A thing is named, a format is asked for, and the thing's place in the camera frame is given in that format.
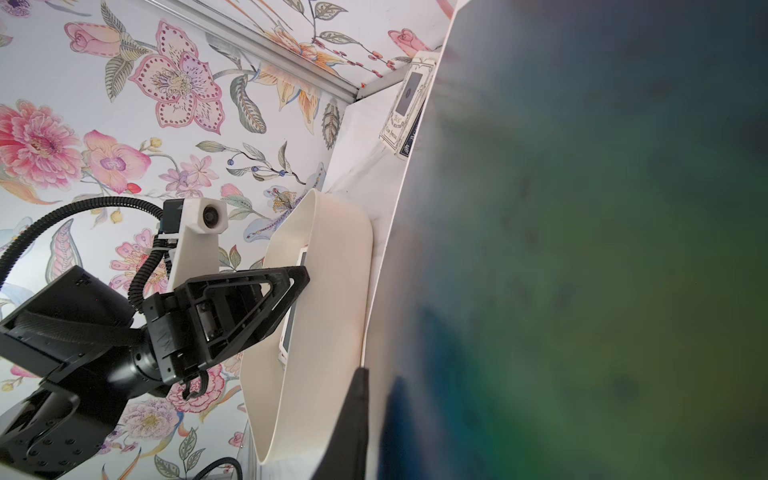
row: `black object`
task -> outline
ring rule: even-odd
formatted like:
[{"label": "black object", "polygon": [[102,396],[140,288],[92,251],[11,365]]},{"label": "black object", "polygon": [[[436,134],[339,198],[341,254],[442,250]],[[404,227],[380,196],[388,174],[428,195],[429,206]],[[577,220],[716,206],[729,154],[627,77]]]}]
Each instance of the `black object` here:
[{"label": "black object", "polygon": [[219,211],[216,207],[209,205],[203,209],[203,223],[208,228],[214,228],[219,223]]},{"label": "black object", "polygon": [[[118,198],[76,202],[32,224],[0,258],[0,280],[66,212],[131,206],[163,216],[153,204]],[[143,292],[157,263],[136,279],[149,262],[131,289]],[[273,333],[309,281],[304,266],[214,274],[132,305],[130,290],[126,300],[74,266],[0,322],[2,355],[43,377],[34,394],[0,416],[0,462],[39,478],[69,472],[99,450],[129,399],[164,396],[176,382],[188,397],[204,392],[206,369]],[[146,311],[147,325],[132,329],[137,308]],[[200,389],[190,392],[198,376]],[[235,465],[231,460],[225,463]]]},{"label": "black object", "polygon": [[184,199],[174,198],[163,202],[163,222],[160,230],[165,233],[179,233],[181,228],[181,212],[184,209]]},{"label": "black object", "polygon": [[207,465],[205,468],[200,470],[197,475],[192,478],[192,480],[201,480],[205,475],[208,475],[211,470],[216,468],[219,465],[232,465],[235,468],[235,472],[237,472],[237,480],[243,480],[243,467],[240,465],[240,462],[238,462],[235,458],[232,457],[222,457],[216,460],[215,462],[211,463],[210,465]]},{"label": "black object", "polygon": [[363,480],[368,452],[368,369],[355,370],[328,449],[312,480]]},{"label": "black object", "polygon": [[[51,213],[45,215],[40,220],[37,220],[32,225],[24,230],[16,240],[8,246],[5,252],[0,257],[0,287],[5,283],[5,279],[8,278],[8,274],[16,264],[22,254],[32,245],[37,237],[45,232],[47,229],[53,227],[58,222],[71,217],[79,212],[85,212],[87,210],[93,210],[94,208],[104,207],[126,207],[136,208],[138,210],[145,211],[162,222],[163,209],[155,204],[151,204],[146,200],[141,200],[132,197],[98,197],[88,198],[87,200],[80,200],[72,204],[64,205]],[[155,238],[153,248],[165,247],[165,240]],[[141,266],[136,276],[131,281],[131,285],[128,288],[128,301],[135,309],[141,311],[141,302],[144,301],[144,285],[149,280],[149,277],[154,272],[154,269],[160,263],[163,257],[163,252],[155,250]]]},{"label": "black object", "polygon": [[413,142],[416,140],[416,129],[419,128],[419,121],[422,119],[422,111],[424,111],[423,106],[419,109],[419,113],[416,114],[416,120],[413,122],[413,125],[411,125],[411,130],[408,132],[406,142],[402,144],[402,147],[400,148],[401,155],[405,155],[406,157],[411,156]]}]

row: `pink flower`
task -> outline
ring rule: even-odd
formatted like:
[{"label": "pink flower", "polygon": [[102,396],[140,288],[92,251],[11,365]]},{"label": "pink flower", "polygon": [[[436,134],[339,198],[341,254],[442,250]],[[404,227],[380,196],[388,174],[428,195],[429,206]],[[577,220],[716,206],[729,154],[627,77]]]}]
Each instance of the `pink flower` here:
[{"label": "pink flower", "polygon": [[120,54],[120,32],[112,27],[94,23],[67,23],[64,31],[72,40],[69,48],[78,53],[107,58]]},{"label": "pink flower", "polygon": [[109,453],[112,451],[112,449],[120,448],[121,445],[116,442],[112,442],[115,439],[119,439],[123,434],[125,433],[125,430],[123,430],[123,427],[121,425],[118,425],[112,430],[112,433],[107,435],[107,438],[104,439],[104,442],[101,444],[101,448],[98,452],[96,452],[96,455],[103,455],[105,453]]},{"label": "pink flower", "polygon": [[173,432],[178,422],[176,409],[166,399],[129,403],[120,417],[128,435],[135,439],[164,439]]},{"label": "pink flower", "polygon": [[[123,260],[112,260],[109,267],[113,270],[123,270],[122,275],[117,275],[112,278],[109,286],[115,290],[121,287],[126,292],[131,285],[131,281],[136,276],[136,272],[139,271],[144,262],[147,261],[149,255],[147,254],[147,248],[152,247],[152,232],[145,228],[141,233],[134,237],[136,243],[130,244],[128,242],[123,243],[118,248],[114,249],[118,252]],[[154,270],[149,277],[147,284],[144,285],[144,296],[150,296],[152,293],[166,293],[168,290],[168,278],[165,273],[165,262],[160,262],[160,265]]]},{"label": "pink flower", "polygon": [[176,195],[181,198],[202,197],[203,192],[198,190],[200,184],[190,180],[190,173],[186,170],[177,171],[173,168],[168,169],[167,174],[158,175],[166,182],[165,191],[172,192],[176,190]]},{"label": "pink flower", "polygon": [[[185,401],[181,398],[184,387],[180,383],[172,386],[168,393],[168,400],[174,404],[179,412],[200,413],[221,397],[224,392],[224,377],[221,376],[221,365],[215,365],[208,369],[208,388],[205,393],[195,399]],[[197,391],[200,388],[200,379],[192,380],[190,390]]]},{"label": "pink flower", "polygon": [[40,378],[37,375],[35,375],[34,373],[30,372],[29,370],[23,369],[22,367],[20,367],[18,365],[13,365],[11,367],[11,375],[24,376],[24,377],[26,377],[28,379],[38,379],[38,378]]},{"label": "pink flower", "polygon": [[26,100],[0,105],[0,162],[10,177],[33,187],[69,190],[81,177],[80,139],[49,107]]},{"label": "pink flower", "polygon": [[92,174],[119,194],[126,191],[129,180],[142,178],[152,163],[147,155],[96,130],[86,133],[83,140],[88,147],[84,158]]},{"label": "pink flower", "polygon": [[243,433],[235,432],[234,436],[230,439],[230,445],[240,448],[243,446]]},{"label": "pink flower", "polygon": [[417,51],[426,50],[431,51],[431,48],[424,45],[424,42],[413,34],[409,28],[404,28],[402,31],[390,30],[389,37],[394,41],[398,47],[400,47],[406,55],[413,58]]},{"label": "pink flower", "polygon": [[181,168],[188,173],[187,181],[196,182],[204,187],[210,187],[210,181],[216,180],[219,176],[211,170],[207,170],[210,167],[211,159],[210,155],[203,157],[203,160],[190,155],[191,164],[185,164],[181,162]]},{"label": "pink flower", "polygon": [[157,27],[157,52],[147,55],[128,80],[157,102],[161,127],[192,123],[220,134],[224,121],[221,88],[214,83],[208,63],[197,59],[197,46],[184,30],[166,22]]},{"label": "pink flower", "polygon": [[233,375],[239,375],[240,374],[240,367],[243,363],[243,353],[240,352],[235,356],[231,356],[230,358],[224,360],[221,365],[224,366],[224,370],[228,371],[229,373]]},{"label": "pink flower", "polygon": [[224,184],[221,186],[221,196],[222,197],[229,197],[230,195],[243,195],[243,192],[240,191],[239,188],[235,187],[234,184]]},{"label": "pink flower", "polygon": [[12,17],[27,18],[29,16],[27,0],[0,0],[0,7]]},{"label": "pink flower", "polygon": [[126,443],[123,446],[123,448],[120,450],[120,453],[131,452],[131,451],[135,450],[136,447],[138,447],[138,446],[139,446],[139,442],[133,442],[130,445]]}]

